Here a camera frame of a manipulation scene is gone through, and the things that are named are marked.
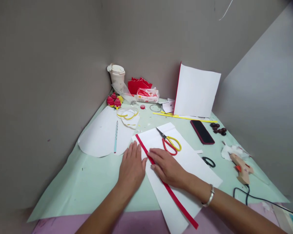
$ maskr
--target table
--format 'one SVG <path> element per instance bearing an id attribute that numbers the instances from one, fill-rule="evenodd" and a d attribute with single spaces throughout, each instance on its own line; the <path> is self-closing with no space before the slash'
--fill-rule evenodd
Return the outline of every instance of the table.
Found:
<path id="1" fill-rule="evenodd" d="M 150 110 L 151 104 L 144 103 L 144 105 L 146 106 L 146 109 L 140 109 L 140 121 L 136 133 L 172 122 L 194 150 L 203 150 L 201 156 L 211 158 L 216 163 L 216 167 L 213 168 L 213 171 L 223 179 L 223 183 L 219 189 L 231 196 L 233 188 L 235 187 L 247 191 L 245 186 L 242 186 L 237 180 L 237 172 L 233 168 L 233 163 L 223 159 L 220 155 L 223 147 L 221 141 L 224 140 L 228 145 L 238 144 L 230 134 L 230 129 L 228 129 L 226 136 L 222 136 L 220 134 L 214 134 L 209 124 L 204 123 L 206 129 L 213 136 L 215 144 L 203 145 L 197 137 L 189 120 L 154 115 Z M 104 102 L 87 127 L 105 107 L 106 103 Z M 212 114 L 211 117 L 217 120 L 220 126 L 223 127 L 223 124 L 214 114 Z M 48 186 L 28 221 L 64 215 L 92 213 L 116 184 L 120 163 L 121 156 L 111 154 L 103 158 L 92 157 L 84 154 L 76 144 L 67 163 Z M 249 159 L 247 163 L 257 171 L 257 174 L 265 176 L 264 172 L 258 167 L 253 159 Z M 289 202 L 273 183 L 268 186 L 254 176 L 250 176 L 250 181 L 251 195 L 265 198 L 272 202 Z M 241 202 L 244 202 L 245 195 L 237 192 L 236 198 Z M 260 201 L 249 198 L 249 203 L 257 202 Z M 138 189 L 125 211 L 136 212 L 156 210 L 160 210 L 160 207 L 146 176 L 141 187 Z"/>

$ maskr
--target pink surface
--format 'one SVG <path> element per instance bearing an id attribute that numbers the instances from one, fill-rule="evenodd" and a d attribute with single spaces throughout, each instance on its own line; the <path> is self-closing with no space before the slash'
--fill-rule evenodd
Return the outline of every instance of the pink surface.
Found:
<path id="1" fill-rule="evenodd" d="M 249 207 L 279 226 L 272 209 L 270 211 L 265 210 L 262 203 L 250 204 Z M 82 214 L 41 219 L 32 234 L 74 234 L 88 217 L 89 214 Z M 192 225 L 189 225 L 184 231 L 184 234 L 232 233 L 209 208 L 203 208 L 202 211 L 195 217 L 195 220 L 198 222 L 199 228 L 195 230 Z M 113 234 L 124 233 L 169 234 L 169 230 L 161 211 L 141 211 L 126 212 L 122 214 L 114 228 Z"/>

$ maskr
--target scissors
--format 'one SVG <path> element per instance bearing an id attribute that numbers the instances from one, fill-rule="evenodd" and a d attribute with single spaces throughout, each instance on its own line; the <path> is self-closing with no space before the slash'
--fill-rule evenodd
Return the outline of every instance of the scissors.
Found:
<path id="1" fill-rule="evenodd" d="M 156 128 L 156 130 L 158 130 L 158 132 L 160 133 L 160 136 L 163 138 L 162 140 L 163 140 L 163 145 L 164 145 L 164 149 L 167 151 L 167 152 L 169 152 L 167 149 L 166 149 L 166 144 L 170 147 L 170 148 L 172 148 L 174 151 L 175 151 L 175 153 L 171 153 L 171 152 L 169 152 L 172 156 L 175 156 L 175 155 L 177 155 L 177 153 L 178 153 L 178 151 L 180 151 L 181 150 L 181 144 L 179 143 L 179 141 L 177 141 L 175 138 L 173 138 L 173 137 L 170 137 L 170 136 L 165 136 L 158 128 Z M 171 140 L 174 140 L 177 144 L 178 144 L 178 146 L 179 146 L 179 148 L 177 148 L 174 144 L 173 144 L 173 142 L 171 141 Z"/>

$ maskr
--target glue gun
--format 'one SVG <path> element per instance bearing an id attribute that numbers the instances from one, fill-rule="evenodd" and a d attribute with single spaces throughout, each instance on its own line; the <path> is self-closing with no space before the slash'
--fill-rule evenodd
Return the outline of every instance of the glue gun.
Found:
<path id="1" fill-rule="evenodd" d="M 249 174 L 254 174 L 254 169 L 247 165 L 239 156 L 237 156 L 234 153 L 229 153 L 231 160 L 234 162 L 236 165 L 235 168 L 239 172 L 239 176 L 237 179 L 242 183 L 242 184 L 250 184 L 250 178 Z"/>

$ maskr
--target black cable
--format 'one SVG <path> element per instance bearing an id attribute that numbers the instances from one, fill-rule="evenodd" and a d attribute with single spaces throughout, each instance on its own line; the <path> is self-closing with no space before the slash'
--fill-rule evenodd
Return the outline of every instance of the black cable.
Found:
<path id="1" fill-rule="evenodd" d="M 250 187 L 248 184 L 245 185 L 246 187 L 248 187 L 248 192 L 247 192 L 247 195 L 246 195 L 246 198 L 245 198 L 245 205 L 247 205 L 247 199 L 248 199 L 248 196 L 250 195 Z"/>
<path id="2" fill-rule="evenodd" d="M 273 203 L 273 202 L 268 201 L 268 200 L 263 199 L 263 198 L 258 198 L 258 197 L 254 197 L 254 196 L 250 195 L 250 194 L 249 194 L 249 193 L 250 193 L 250 192 L 249 192 L 249 191 L 250 191 L 250 188 L 249 188 L 248 185 L 247 185 L 247 187 L 248 187 L 248 189 L 249 189 L 249 190 L 248 190 L 248 193 L 244 192 L 242 189 L 234 188 L 234 189 L 233 189 L 233 198 L 235 198 L 235 197 L 234 197 L 234 196 L 235 196 L 235 190 L 238 189 L 238 190 L 240 190 L 241 192 L 243 192 L 243 193 L 246 194 L 246 201 L 245 201 L 246 205 L 247 205 L 247 199 L 248 199 L 248 196 L 250 196 L 250 197 L 252 197 L 252 198 L 255 198 L 255 199 L 258 199 L 258 200 L 262 200 L 262 201 L 266 201 L 266 202 L 269 202 L 269 203 L 271 203 L 271 204 L 274 204 L 275 206 L 278 206 L 278 207 L 280 207 L 281 209 L 284 209 L 284 210 L 286 210 L 286 211 L 288 211 L 288 212 L 290 212 L 290 213 L 293 214 L 292 211 L 290 211 L 290 210 L 288 210 L 288 209 L 286 209 L 286 208 L 284 208 L 284 207 L 282 207 L 282 206 L 279 206 L 279 205 L 277 205 L 276 203 Z"/>

